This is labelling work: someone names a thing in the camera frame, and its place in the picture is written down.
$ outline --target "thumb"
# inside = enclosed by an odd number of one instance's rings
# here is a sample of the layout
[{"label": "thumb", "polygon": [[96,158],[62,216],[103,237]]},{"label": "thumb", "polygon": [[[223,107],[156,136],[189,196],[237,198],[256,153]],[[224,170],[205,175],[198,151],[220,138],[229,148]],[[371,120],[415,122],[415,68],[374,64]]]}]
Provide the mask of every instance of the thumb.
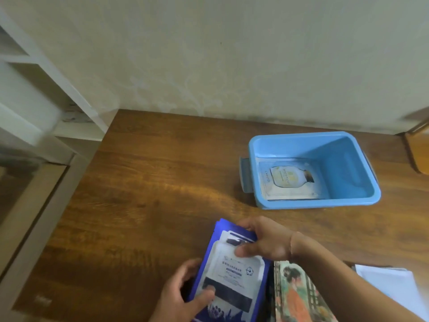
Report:
[{"label": "thumb", "polygon": [[189,303],[186,303],[186,310],[190,316],[190,320],[193,319],[203,308],[208,306],[215,299],[215,288],[213,286],[207,286],[198,296],[196,296]]},{"label": "thumb", "polygon": [[259,255],[259,244],[256,243],[244,243],[236,248],[234,254],[239,258],[249,258],[251,256]]}]

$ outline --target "person's left hand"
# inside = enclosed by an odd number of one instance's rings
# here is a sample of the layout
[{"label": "person's left hand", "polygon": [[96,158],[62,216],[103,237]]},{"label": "person's left hand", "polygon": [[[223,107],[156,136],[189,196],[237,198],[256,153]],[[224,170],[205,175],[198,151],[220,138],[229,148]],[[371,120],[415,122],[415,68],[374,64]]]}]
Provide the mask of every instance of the person's left hand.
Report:
[{"label": "person's left hand", "polygon": [[200,263],[201,259],[186,261],[167,280],[149,322],[190,322],[214,300],[215,289],[212,286],[208,286],[188,303],[183,301],[180,294],[183,283],[196,275]]}]

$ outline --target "hand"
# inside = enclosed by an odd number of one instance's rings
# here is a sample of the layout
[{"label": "hand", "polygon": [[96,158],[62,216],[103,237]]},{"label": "hand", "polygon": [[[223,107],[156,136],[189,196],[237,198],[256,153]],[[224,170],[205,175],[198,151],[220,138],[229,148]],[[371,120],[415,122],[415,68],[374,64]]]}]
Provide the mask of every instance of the hand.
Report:
[{"label": "hand", "polygon": [[212,286],[188,303],[180,294],[183,283],[196,275],[200,263],[201,259],[188,260],[168,279],[149,322],[189,322],[214,300],[215,289]]},{"label": "hand", "polygon": [[274,261],[284,261],[290,258],[290,241],[293,231],[263,216],[245,218],[237,223],[258,236],[255,243],[244,243],[235,250],[235,255],[248,258],[261,255]]}]

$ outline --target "blue plastic bin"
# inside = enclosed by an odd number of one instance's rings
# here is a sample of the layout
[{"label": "blue plastic bin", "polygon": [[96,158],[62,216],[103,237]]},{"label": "blue plastic bin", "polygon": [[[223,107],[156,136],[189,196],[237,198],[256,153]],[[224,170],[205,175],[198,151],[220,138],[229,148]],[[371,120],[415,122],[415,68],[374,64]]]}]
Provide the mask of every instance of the blue plastic bin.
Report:
[{"label": "blue plastic bin", "polygon": [[[249,159],[240,159],[245,192],[254,192],[262,209],[301,209],[341,205],[371,205],[381,197],[380,187],[356,139],[347,132],[319,132],[255,136]],[[309,158],[318,163],[329,193],[323,200],[265,200],[256,157]]]}]

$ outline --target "person's right hand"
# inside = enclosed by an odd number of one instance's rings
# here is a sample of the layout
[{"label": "person's right hand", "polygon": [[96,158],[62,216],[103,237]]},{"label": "person's right hand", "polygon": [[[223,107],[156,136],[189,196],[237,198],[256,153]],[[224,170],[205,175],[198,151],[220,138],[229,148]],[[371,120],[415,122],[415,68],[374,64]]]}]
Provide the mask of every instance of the person's right hand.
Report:
[{"label": "person's right hand", "polygon": [[273,261],[289,260],[290,241],[293,231],[263,216],[244,218],[237,225],[258,236],[255,243],[244,243],[235,250],[235,255],[240,258],[248,258],[261,255]]}]

